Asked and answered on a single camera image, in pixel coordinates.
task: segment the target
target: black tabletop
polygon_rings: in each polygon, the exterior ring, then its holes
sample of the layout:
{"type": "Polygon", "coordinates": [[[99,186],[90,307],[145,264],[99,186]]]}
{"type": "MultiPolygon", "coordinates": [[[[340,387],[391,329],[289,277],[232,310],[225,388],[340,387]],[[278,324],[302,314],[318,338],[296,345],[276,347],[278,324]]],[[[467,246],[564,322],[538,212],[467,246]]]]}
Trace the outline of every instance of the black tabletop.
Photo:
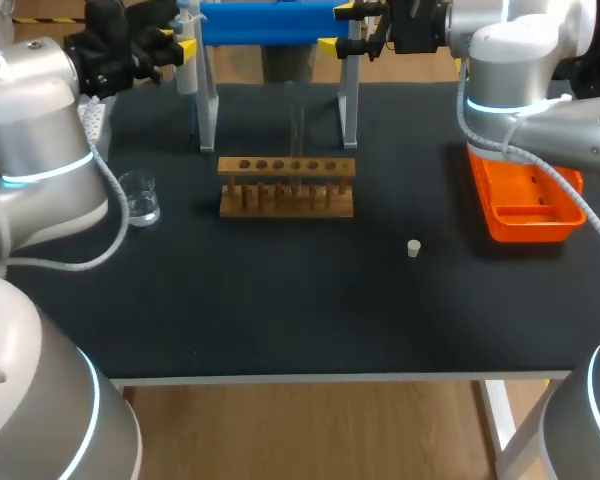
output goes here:
{"type": "MultiPolygon", "coordinates": [[[[219,93],[217,155],[289,153],[288,92],[219,93]]],[[[306,156],[352,154],[335,94],[298,94],[306,156]]],[[[489,240],[455,94],[360,87],[354,219],[235,220],[218,217],[217,156],[188,148],[187,101],[138,88],[116,105],[110,162],[155,176],[160,221],[96,270],[9,278],[113,378],[572,369],[600,342],[600,240],[590,226],[561,246],[489,240]]],[[[585,197],[600,215],[600,178],[585,197]]],[[[111,204],[98,227],[19,253],[98,255],[111,204]]]]}

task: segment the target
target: orange plastic bin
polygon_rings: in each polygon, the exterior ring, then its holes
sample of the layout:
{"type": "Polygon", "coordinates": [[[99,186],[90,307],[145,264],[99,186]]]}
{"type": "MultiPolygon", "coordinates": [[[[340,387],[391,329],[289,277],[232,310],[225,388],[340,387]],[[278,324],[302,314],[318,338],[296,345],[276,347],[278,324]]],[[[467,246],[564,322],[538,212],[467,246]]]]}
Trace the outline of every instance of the orange plastic bin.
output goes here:
{"type": "MultiPolygon", "coordinates": [[[[469,151],[471,169],[491,236],[502,243],[559,243],[586,215],[560,186],[534,166],[482,160],[469,151]]],[[[582,193],[582,176],[556,170],[582,193]]]]}

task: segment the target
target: wooden peg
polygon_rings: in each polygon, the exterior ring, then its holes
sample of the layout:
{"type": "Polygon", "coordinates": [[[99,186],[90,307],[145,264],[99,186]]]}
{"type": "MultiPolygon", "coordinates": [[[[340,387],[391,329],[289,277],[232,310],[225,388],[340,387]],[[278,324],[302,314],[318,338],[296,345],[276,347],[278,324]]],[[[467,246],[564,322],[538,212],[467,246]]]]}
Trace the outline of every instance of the wooden peg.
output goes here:
{"type": "Polygon", "coordinates": [[[300,185],[295,180],[292,180],[291,182],[291,206],[295,208],[298,202],[298,190],[300,190],[300,185]]]}
{"type": "Polygon", "coordinates": [[[280,182],[276,182],[276,193],[274,195],[276,208],[280,207],[280,197],[282,196],[282,186],[280,182]]]}
{"type": "Polygon", "coordinates": [[[313,210],[316,207],[316,186],[309,185],[309,208],[313,210]]]}
{"type": "Polygon", "coordinates": [[[249,193],[249,185],[243,184],[242,188],[240,190],[242,192],[242,209],[246,210],[247,209],[247,195],[249,193]]]}
{"type": "Polygon", "coordinates": [[[331,207],[331,184],[327,183],[326,193],[325,193],[325,208],[331,207]]]}
{"type": "Polygon", "coordinates": [[[264,195],[264,183],[258,182],[258,210],[260,211],[264,210],[264,195]]]}

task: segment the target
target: metal frame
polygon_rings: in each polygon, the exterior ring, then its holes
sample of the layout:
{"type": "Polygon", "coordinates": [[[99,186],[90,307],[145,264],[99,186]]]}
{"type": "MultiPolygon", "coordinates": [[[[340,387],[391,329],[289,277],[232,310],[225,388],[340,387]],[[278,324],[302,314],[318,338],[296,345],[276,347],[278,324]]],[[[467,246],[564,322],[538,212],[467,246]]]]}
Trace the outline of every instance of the metal frame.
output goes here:
{"type": "MultiPolygon", "coordinates": [[[[194,38],[197,44],[195,65],[198,90],[193,105],[197,107],[197,126],[200,132],[200,151],[212,153],[215,149],[216,126],[220,99],[213,79],[213,70],[207,47],[203,43],[200,4],[190,2],[189,12],[194,21],[194,38]]],[[[349,22],[349,38],[362,38],[361,22],[349,22]]],[[[338,108],[342,143],[345,149],[357,148],[358,129],[358,92],[360,86],[360,57],[349,56],[342,61],[340,87],[338,89],[338,108]]]]}
{"type": "MultiPolygon", "coordinates": [[[[360,40],[361,22],[349,22],[349,38],[360,40]]],[[[358,147],[358,90],[360,87],[360,56],[349,55],[342,61],[338,107],[344,148],[358,147]]]]}
{"type": "Polygon", "coordinates": [[[544,408],[562,380],[552,380],[516,429],[511,405],[503,380],[480,382],[480,390],[487,413],[491,442],[496,458],[498,480],[520,478],[537,458],[542,458],[540,422],[544,408]]]}
{"type": "Polygon", "coordinates": [[[541,457],[540,421],[544,407],[560,382],[569,375],[565,371],[507,373],[385,373],[324,375],[241,375],[210,377],[165,377],[112,379],[120,387],[256,385],[284,383],[344,382],[452,382],[479,381],[487,414],[490,436],[496,457],[498,480],[522,476],[541,457]],[[552,379],[519,429],[516,429],[504,380],[552,379]]]}

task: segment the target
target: small cylinder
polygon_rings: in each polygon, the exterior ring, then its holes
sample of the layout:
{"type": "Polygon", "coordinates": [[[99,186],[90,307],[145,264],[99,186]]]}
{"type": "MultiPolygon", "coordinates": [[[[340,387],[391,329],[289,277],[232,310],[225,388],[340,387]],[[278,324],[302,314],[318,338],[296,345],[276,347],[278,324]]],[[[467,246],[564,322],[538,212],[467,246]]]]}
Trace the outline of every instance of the small cylinder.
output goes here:
{"type": "Polygon", "coordinates": [[[421,247],[422,244],[418,240],[409,240],[409,242],[407,243],[407,254],[411,258],[416,258],[418,256],[418,253],[420,253],[421,247]]]}

